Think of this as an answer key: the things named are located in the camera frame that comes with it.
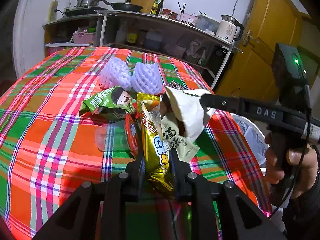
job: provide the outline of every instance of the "gold snack wrapper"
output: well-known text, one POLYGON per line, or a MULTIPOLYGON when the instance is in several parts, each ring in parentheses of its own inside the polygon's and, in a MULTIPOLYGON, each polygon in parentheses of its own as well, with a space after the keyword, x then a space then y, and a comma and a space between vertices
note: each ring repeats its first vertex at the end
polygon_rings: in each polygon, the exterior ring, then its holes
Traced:
POLYGON ((169 160, 162 144, 161 126, 155 125, 151 110, 160 105, 160 98, 144 93, 137 95, 141 117, 142 145, 147 180, 159 191, 171 196, 173 187, 169 173, 169 160))

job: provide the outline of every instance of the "electric kettle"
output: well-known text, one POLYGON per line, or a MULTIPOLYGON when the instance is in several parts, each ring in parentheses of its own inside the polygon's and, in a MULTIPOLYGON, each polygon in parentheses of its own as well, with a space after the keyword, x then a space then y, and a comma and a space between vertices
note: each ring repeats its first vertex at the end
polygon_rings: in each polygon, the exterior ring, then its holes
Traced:
POLYGON ((222 21, 219 24, 216 36, 224 39, 228 43, 233 41, 239 41, 242 37, 244 27, 235 18, 229 15, 221 15, 222 21), (237 26, 240 28, 240 33, 237 38, 235 38, 237 26))

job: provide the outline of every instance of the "black sleeve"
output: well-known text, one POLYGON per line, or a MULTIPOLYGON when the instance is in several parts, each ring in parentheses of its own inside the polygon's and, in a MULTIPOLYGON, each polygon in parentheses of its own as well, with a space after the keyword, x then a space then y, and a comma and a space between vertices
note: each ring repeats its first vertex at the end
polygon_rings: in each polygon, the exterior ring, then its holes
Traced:
POLYGON ((289 240, 320 239, 320 179, 301 196, 290 199, 282 221, 289 240))

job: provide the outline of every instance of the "silver bolt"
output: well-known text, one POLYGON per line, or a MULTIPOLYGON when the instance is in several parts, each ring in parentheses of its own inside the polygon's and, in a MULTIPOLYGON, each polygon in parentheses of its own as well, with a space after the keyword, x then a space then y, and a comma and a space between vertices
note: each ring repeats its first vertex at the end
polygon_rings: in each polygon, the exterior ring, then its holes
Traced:
POLYGON ((82 187, 90 187, 91 186, 91 181, 84 181, 82 182, 82 187))
POLYGON ((234 187, 234 182, 233 181, 231 181, 231 180, 227 180, 227 181, 225 181, 224 183, 223 183, 226 187, 228 187, 228 188, 233 188, 234 187))
POLYGON ((126 172, 121 172, 121 173, 119 173, 119 177, 120 177, 121 179, 126 179, 127 177, 129 177, 129 174, 126 173, 126 172))
POLYGON ((198 174, 196 174, 195 172, 189 172, 189 173, 188 173, 188 177, 189 177, 190 179, 195 179, 197 176, 198 176, 198 174))

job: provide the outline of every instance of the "power outlet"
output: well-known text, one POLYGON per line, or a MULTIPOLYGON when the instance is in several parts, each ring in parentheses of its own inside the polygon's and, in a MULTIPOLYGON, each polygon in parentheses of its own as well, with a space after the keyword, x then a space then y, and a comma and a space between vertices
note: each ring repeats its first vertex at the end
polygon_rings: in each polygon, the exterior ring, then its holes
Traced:
POLYGON ((57 14, 54 10, 58 7, 58 1, 52 1, 50 3, 49 14, 48 14, 48 22, 54 21, 57 19, 57 14))

